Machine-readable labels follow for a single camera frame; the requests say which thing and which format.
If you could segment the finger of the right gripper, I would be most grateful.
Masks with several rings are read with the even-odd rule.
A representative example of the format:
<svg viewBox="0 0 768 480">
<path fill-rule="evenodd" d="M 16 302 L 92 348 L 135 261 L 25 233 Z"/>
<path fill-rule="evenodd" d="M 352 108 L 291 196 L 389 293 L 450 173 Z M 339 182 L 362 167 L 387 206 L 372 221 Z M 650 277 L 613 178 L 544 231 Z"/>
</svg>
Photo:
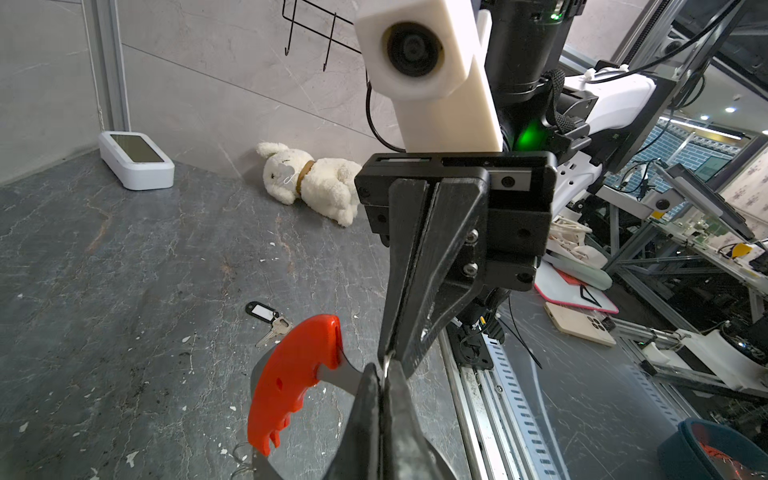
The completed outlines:
<svg viewBox="0 0 768 480">
<path fill-rule="evenodd" d="M 410 280 L 410 264 L 418 248 L 429 184 L 421 179 L 397 179 L 388 192 L 389 278 L 379 339 L 378 357 L 396 350 L 397 328 Z"/>
<path fill-rule="evenodd" d="M 487 181 L 445 178 L 428 184 L 397 328 L 395 360 L 406 377 L 415 373 L 447 323 L 478 295 L 485 273 Z"/>
</svg>

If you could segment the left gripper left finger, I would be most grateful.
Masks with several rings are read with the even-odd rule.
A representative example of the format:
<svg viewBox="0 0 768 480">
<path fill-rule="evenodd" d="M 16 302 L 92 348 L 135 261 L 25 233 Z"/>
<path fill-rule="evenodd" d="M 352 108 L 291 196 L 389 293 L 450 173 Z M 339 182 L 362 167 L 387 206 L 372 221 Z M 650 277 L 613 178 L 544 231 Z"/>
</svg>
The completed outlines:
<svg viewBox="0 0 768 480">
<path fill-rule="evenodd" d="M 324 479 L 382 479 L 383 393 L 377 368 L 362 371 L 355 400 Z"/>
</svg>

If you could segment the metal keyring holder red handle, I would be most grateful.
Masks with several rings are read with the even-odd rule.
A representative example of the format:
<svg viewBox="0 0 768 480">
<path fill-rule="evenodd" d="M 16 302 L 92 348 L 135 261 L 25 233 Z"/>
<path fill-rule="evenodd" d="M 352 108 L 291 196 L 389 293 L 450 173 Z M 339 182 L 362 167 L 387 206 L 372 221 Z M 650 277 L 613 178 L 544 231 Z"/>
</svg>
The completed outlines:
<svg viewBox="0 0 768 480">
<path fill-rule="evenodd" d="M 292 415 L 302 409 L 307 392 L 324 382 L 346 391 L 355 400 L 362 371 L 349 362 L 344 352 L 338 317 L 316 315 L 294 327 L 252 371 L 247 441 L 253 452 L 250 460 L 239 463 L 239 472 L 248 472 L 256 479 L 279 478 L 269 455 L 279 447 L 280 433 L 289 426 Z M 451 466 L 425 439 L 440 479 L 454 478 Z"/>
</svg>

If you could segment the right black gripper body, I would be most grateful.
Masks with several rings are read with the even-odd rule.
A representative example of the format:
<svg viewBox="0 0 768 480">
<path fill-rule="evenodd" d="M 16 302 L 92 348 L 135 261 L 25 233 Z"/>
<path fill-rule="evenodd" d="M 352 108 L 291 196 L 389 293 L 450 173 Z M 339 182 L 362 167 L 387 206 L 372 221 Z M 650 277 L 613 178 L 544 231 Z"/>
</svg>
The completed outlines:
<svg viewBox="0 0 768 480">
<path fill-rule="evenodd" d="M 375 154 L 355 178 L 373 233 L 389 244 L 389 187 L 399 178 L 489 180 L 484 283 L 527 291 L 552 220 L 556 158 L 550 152 Z"/>
</svg>

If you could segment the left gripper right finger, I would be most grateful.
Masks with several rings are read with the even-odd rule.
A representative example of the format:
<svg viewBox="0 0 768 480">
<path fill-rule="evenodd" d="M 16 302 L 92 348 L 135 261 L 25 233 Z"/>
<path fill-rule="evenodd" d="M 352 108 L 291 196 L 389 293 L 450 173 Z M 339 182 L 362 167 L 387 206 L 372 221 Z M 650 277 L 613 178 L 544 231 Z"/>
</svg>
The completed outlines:
<svg viewBox="0 0 768 480">
<path fill-rule="evenodd" d="M 381 400 L 381 478 L 440 479 L 402 365 L 390 360 Z"/>
</svg>

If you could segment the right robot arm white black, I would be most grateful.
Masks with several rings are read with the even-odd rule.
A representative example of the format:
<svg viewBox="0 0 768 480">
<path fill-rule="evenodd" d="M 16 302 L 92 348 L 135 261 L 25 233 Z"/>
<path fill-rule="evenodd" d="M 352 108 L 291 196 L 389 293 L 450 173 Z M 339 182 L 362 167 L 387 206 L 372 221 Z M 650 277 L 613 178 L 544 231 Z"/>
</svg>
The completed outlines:
<svg viewBox="0 0 768 480">
<path fill-rule="evenodd" d="M 557 66 L 579 1 L 366 1 L 368 87 L 394 107 L 400 153 L 355 185 L 390 252 L 383 367 L 411 375 L 454 318 L 533 287 L 552 218 L 634 139 L 658 83 L 626 66 Z"/>
</svg>

